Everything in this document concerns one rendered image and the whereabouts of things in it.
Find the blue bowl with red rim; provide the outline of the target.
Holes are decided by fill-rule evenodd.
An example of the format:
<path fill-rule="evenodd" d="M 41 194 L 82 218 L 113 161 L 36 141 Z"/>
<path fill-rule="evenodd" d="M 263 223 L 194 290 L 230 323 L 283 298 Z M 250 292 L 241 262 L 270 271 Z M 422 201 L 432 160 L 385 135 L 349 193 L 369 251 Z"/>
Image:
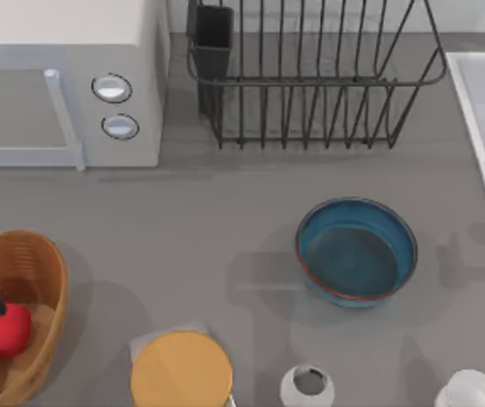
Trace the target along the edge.
<path fill-rule="evenodd" d="M 326 301 L 369 309 L 391 298 L 414 275 L 419 248 L 396 211 L 362 197 L 328 199 L 298 224 L 294 251 L 304 279 Z"/>

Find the small silver microwave knob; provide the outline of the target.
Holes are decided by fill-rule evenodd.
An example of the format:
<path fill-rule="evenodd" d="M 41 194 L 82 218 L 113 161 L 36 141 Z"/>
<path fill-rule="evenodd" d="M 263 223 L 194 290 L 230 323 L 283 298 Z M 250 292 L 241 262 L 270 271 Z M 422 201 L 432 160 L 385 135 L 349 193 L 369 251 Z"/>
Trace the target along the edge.
<path fill-rule="evenodd" d="M 127 114 L 116 114 L 102 119 L 102 130 L 109 137 L 116 140 L 131 140 L 139 130 L 137 121 Z"/>

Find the black utensil holder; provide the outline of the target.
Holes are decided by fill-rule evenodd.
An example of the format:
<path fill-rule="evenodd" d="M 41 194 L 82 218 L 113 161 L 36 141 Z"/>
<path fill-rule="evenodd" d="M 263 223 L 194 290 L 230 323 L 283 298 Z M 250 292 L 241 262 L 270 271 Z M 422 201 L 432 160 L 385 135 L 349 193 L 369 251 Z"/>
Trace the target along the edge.
<path fill-rule="evenodd" d="M 216 116 L 215 94 L 228 71 L 232 50 L 234 10 L 224 5 L 207 5 L 201 0 L 188 0 L 187 38 L 196 69 L 198 111 L 209 118 Z"/>

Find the pale microwave oven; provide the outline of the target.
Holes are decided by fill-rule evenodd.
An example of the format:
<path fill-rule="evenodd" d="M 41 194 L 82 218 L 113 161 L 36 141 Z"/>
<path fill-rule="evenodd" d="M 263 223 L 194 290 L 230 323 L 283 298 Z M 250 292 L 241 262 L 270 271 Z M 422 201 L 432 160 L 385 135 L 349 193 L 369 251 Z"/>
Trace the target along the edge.
<path fill-rule="evenodd" d="M 0 0 L 0 70 L 59 70 L 87 168 L 154 167 L 170 67 L 166 0 Z M 131 97 L 105 103 L 92 80 L 125 77 Z M 105 134 L 103 118 L 127 114 L 131 140 Z M 0 151 L 0 167 L 73 167 L 60 148 Z"/>

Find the large silver microwave knob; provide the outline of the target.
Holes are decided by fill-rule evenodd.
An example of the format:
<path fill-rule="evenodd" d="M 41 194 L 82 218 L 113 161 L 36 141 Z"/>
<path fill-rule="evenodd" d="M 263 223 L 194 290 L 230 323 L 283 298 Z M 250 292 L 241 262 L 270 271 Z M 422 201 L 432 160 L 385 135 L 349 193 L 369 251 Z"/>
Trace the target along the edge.
<path fill-rule="evenodd" d="M 120 104 L 132 95 L 131 83 L 123 76 L 109 73 L 92 80 L 92 92 L 105 103 Z"/>

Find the small white vase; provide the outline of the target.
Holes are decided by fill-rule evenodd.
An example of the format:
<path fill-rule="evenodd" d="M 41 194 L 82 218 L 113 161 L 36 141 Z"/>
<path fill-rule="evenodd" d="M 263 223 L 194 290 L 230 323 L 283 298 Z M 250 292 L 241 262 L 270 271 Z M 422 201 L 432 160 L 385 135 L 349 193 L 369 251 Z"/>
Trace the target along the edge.
<path fill-rule="evenodd" d="M 334 399 L 333 381 L 317 365 L 296 365 L 281 380 L 283 407 L 332 407 Z"/>

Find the brown wicker basket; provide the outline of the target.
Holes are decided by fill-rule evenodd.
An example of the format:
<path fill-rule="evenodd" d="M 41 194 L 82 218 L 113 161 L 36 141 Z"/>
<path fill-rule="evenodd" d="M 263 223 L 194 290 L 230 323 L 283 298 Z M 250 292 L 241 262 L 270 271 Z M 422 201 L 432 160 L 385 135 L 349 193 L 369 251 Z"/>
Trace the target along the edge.
<path fill-rule="evenodd" d="M 0 233 L 0 296 L 31 313 L 24 351 L 0 359 L 0 407 L 19 407 L 47 380 L 69 309 L 68 272 L 50 238 L 27 230 Z"/>

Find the microwave oven glass door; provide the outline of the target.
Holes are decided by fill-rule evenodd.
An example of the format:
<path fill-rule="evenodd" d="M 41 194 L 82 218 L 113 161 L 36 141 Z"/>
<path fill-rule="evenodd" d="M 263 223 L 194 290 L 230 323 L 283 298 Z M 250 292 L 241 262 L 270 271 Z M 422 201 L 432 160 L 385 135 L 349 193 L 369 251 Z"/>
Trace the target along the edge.
<path fill-rule="evenodd" d="M 67 150 L 43 71 L 0 70 L 0 151 Z"/>

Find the red apple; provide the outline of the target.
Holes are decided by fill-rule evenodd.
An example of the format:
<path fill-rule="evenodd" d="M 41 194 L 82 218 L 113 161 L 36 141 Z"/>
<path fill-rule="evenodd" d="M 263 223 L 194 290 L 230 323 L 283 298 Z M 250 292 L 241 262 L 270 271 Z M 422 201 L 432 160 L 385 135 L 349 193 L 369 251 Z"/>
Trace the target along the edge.
<path fill-rule="evenodd" d="M 31 312 L 22 304 L 6 304 L 0 316 L 0 359 L 22 353 L 31 335 Z"/>

